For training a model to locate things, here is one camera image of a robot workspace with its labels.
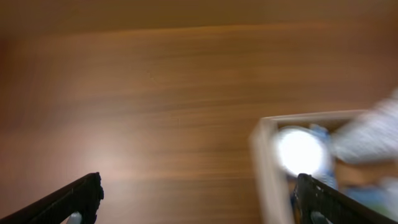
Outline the blue jar white lid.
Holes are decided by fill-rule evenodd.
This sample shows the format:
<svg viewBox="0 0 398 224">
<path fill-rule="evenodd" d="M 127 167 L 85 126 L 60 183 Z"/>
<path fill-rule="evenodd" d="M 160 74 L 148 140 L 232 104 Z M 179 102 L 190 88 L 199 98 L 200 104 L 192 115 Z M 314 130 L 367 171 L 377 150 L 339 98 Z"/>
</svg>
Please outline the blue jar white lid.
<svg viewBox="0 0 398 224">
<path fill-rule="evenodd" d="M 316 124 L 309 128 L 286 126 L 278 130 L 274 140 L 278 165 L 288 176 L 308 174 L 333 189 L 338 188 L 327 129 Z"/>
</svg>

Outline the white cream tube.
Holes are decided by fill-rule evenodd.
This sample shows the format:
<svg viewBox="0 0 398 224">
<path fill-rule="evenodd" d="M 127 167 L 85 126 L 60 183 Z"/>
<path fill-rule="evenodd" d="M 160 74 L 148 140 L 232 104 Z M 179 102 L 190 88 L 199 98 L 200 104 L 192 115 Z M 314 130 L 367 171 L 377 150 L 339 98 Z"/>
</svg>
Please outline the white cream tube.
<svg viewBox="0 0 398 224">
<path fill-rule="evenodd" d="M 349 164 L 397 159 L 397 90 L 332 135 L 332 153 Z"/>
</svg>

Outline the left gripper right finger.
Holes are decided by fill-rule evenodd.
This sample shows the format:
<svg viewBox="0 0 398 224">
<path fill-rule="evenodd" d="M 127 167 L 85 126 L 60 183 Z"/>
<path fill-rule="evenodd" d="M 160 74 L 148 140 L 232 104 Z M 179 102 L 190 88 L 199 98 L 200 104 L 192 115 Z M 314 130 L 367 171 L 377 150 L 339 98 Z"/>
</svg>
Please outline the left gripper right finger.
<svg viewBox="0 0 398 224">
<path fill-rule="evenodd" d="M 397 224 L 307 174 L 297 177 L 294 216 L 301 224 Z"/>
</svg>

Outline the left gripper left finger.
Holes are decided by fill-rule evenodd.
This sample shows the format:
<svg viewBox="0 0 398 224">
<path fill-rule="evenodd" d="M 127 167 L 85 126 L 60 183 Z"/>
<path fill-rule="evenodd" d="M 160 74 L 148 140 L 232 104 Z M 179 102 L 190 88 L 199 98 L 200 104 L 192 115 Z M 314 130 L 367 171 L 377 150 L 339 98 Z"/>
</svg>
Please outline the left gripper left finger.
<svg viewBox="0 0 398 224">
<path fill-rule="evenodd" d="M 81 223 L 94 224 L 100 201 L 104 199 L 101 176 L 89 173 L 46 197 L 1 219 L 2 224 L 61 223 L 73 213 Z"/>
</svg>

